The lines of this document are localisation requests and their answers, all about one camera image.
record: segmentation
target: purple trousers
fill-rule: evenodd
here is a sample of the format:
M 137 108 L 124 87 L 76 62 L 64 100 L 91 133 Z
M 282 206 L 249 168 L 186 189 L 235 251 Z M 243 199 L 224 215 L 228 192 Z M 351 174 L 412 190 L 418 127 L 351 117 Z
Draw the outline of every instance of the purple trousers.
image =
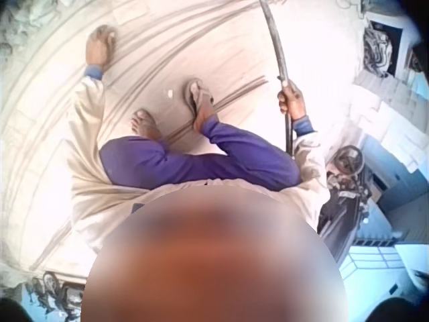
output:
M 217 178 L 240 178 L 271 191 L 300 184 L 295 161 L 261 137 L 215 118 L 205 122 L 202 134 L 227 155 L 179 154 L 159 142 L 127 136 L 101 148 L 101 163 L 113 184 L 149 190 Z

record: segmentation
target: dusty floor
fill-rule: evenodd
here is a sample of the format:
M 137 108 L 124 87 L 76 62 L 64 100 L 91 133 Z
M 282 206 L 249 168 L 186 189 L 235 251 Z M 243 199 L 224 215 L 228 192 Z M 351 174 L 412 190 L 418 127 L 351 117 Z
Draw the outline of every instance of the dusty floor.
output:
M 349 114 L 364 21 L 335 0 L 275 2 L 290 77 L 303 91 L 328 151 Z M 194 75 L 210 87 L 224 122 L 284 148 L 277 65 L 257 1 L 78 0 L 42 28 L 3 73 L 2 235 L 24 270 L 85 277 L 95 256 L 73 236 L 39 260 L 52 236 L 68 227 L 66 112 L 83 74 L 86 37 L 102 23 L 116 26 L 118 34 L 103 79 L 107 106 L 100 146 L 130 133 L 130 115 L 145 107 L 173 149 L 213 150 L 192 132 L 182 102 L 183 82 Z

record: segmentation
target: person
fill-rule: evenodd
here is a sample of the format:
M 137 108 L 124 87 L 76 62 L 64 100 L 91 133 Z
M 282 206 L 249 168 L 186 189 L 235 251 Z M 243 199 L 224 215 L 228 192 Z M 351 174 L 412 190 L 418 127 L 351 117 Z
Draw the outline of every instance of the person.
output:
M 87 68 L 68 112 L 65 147 L 72 183 L 71 222 L 90 248 L 98 252 L 105 238 L 139 207 L 190 186 L 257 191 L 287 205 L 289 215 L 317 229 L 320 208 L 330 197 L 324 156 L 302 93 L 292 81 L 278 99 L 280 111 L 291 115 L 297 135 L 295 160 L 254 133 L 222 123 L 209 89 L 198 78 L 184 85 L 193 128 L 226 155 L 170 151 L 144 109 L 131 117 L 134 136 L 108 141 L 100 149 L 97 138 L 105 106 L 102 78 L 112 57 L 114 35 L 102 25 L 88 38 Z

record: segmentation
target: man's right hand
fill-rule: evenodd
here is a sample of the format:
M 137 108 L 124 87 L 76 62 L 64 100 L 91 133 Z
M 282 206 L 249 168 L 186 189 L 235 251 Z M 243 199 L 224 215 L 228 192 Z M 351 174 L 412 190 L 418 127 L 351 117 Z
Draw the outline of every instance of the man's right hand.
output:
M 292 121 L 296 121 L 307 115 L 306 104 L 301 91 L 294 82 L 282 82 L 282 91 L 278 93 L 280 111 L 289 113 Z
M 107 25 L 98 27 L 86 43 L 86 63 L 98 65 L 103 70 L 113 53 L 115 31 Z

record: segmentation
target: blue cuff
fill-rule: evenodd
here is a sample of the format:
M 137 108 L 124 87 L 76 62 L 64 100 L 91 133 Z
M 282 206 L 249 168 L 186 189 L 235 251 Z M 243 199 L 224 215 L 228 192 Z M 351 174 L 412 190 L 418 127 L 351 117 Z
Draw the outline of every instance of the blue cuff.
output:
M 307 115 L 293 121 L 292 126 L 298 137 L 314 132 L 313 125 L 311 125 L 310 118 Z
M 100 65 L 88 65 L 83 75 L 101 81 L 101 79 L 103 78 L 103 69 Z

